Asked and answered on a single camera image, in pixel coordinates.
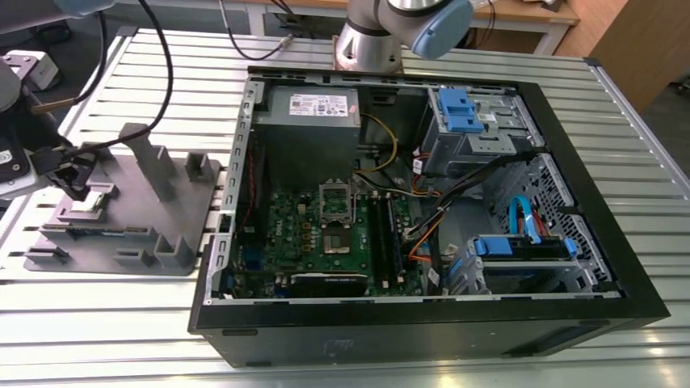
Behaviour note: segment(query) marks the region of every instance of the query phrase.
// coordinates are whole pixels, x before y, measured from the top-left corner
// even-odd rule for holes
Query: ram slot
[[[401,267],[401,254],[400,254],[400,239],[397,237],[397,227],[394,219],[397,215],[394,214],[394,206],[392,204],[392,199],[385,199],[385,204],[388,208],[388,235],[389,235],[389,249],[392,254],[392,262],[394,268],[394,281],[401,283],[404,281],[404,268]]]
[[[366,203],[373,281],[384,289],[396,279],[389,238],[389,212],[385,202],[382,198],[369,198]]]

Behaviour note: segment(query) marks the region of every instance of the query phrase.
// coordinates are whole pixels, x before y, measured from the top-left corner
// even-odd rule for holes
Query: gray 3d-printed holder
[[[120,137],[141,127],[126,124]],[[172,159],[148,135],[124,144],[134,156],[101,152],[87,181],[99,198],[91,209],[73,209],[63,196],[25,253],[25,269],[162,276],[192,272],[220,163],[205,154]]]

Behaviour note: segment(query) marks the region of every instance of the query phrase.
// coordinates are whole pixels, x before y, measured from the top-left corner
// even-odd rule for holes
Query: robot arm
[[[0,0],[0,34],[110,8],[114,0]]]
[[[334,57],[342,70],[396,72],[402,43],[422,59],[457,44],[472,21],[468,0],[349,0]]]
[[[114,0],[0,0],[0,33],[83,17],[113,4]],[[82,200],[95,155],[83,154],[63,164],[61,154],[70,144],[51,121],[30,113],[21,80],[1,60],[0,85],[0,197],[10,199],[51,184]]]

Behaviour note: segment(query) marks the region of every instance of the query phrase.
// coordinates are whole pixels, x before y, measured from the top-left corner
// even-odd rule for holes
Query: power supply label
[[[342,95],[292,95],[290,116],[346,117],[346,97]]]

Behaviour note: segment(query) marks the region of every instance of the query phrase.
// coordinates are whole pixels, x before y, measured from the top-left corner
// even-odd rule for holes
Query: aluminum table
[[[165,145],[172,156],[204,150],[225,166],[249,63],[224,35],[166,36],[174,94],[150,141]],[[245,36],[238,43],[256,55],[277,39]],[[232,369],[201,337],[186,333],[196,272],[145,277],[22,269],[22,252],[59,197],[47,189],[15,200],[0,222],[0,385],[687,386],[690,185],[608,76],[576,58],[472,51],[453,51],[437,61],[421,61],[409,52],[402,58],[409,74],[541,85],[672,316],[543,358]],[[296,40],[261,64],[328,69],[330,59],[329,41]],[[91,98],[71,108],[61,133],[74,143],[112,139],[126,121],[149,122],[164,88],[154,32],[117,36],[103,81]],[[116,147],[114,152],[125,150]],[[216,218],[210,209],[208,226]]]

